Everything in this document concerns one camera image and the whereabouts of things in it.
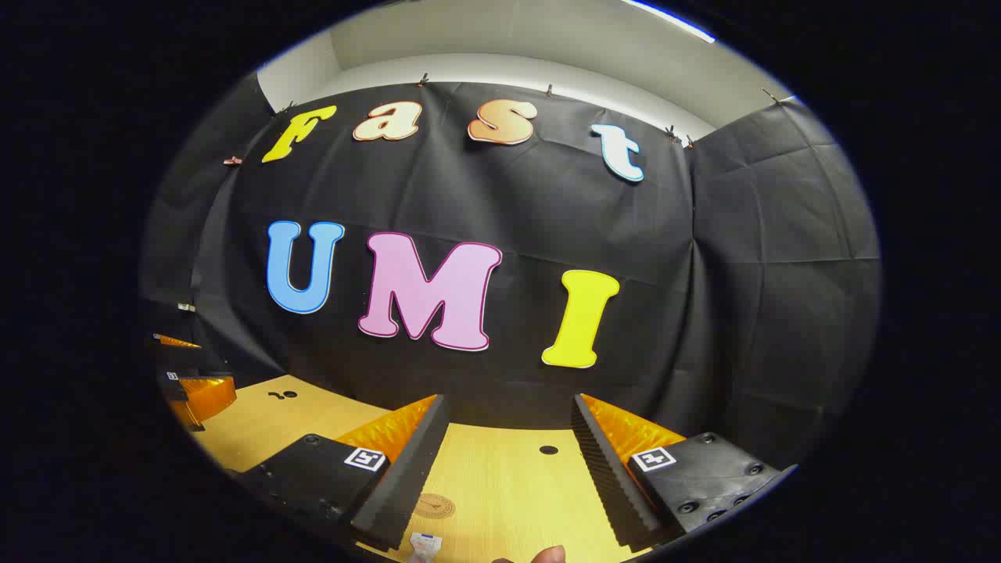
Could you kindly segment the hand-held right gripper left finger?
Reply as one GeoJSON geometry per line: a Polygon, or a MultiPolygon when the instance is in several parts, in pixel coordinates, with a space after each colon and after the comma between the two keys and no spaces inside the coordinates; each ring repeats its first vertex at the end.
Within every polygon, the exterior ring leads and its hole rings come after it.
{"type": "Polygon", "coordinates": [[[311,535],[396,550],[450,424],[436,393],[329,439],[308,432],[235,481],[311,535]]]}

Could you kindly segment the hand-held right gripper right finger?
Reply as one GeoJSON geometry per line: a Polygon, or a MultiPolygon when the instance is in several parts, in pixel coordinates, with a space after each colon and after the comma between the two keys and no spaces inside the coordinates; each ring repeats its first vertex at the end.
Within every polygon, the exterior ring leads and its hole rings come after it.
{"type": "Polygon", "coordinates": [[[768,495],[794,471],[776,469],[718,432],[683,437],[586,393],[571,428],[616,541],[682,545],[768,495]]]}

